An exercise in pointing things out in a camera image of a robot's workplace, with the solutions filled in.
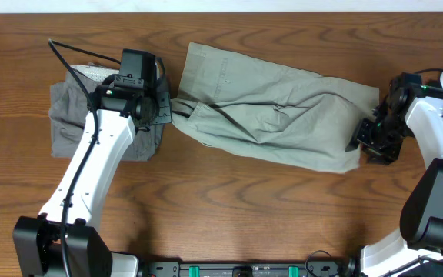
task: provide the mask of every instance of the white background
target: white background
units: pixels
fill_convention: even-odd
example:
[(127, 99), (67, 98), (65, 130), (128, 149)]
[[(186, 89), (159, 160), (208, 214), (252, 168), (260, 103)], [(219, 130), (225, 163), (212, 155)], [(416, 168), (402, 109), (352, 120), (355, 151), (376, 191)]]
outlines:
[(440, 12), (443, 0), (0, 0), (0, 13), (396, 11)]

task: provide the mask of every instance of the green clip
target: green clip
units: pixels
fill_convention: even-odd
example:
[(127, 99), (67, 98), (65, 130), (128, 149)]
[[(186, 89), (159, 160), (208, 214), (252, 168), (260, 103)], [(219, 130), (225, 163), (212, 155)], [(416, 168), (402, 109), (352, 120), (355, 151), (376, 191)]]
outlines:
[(189, 267), (189, 277), (199, 277), (199, 266)]
[(297, 266), (290, 266), (288, 268), (288, 277), (298, 277), (298, 267)]

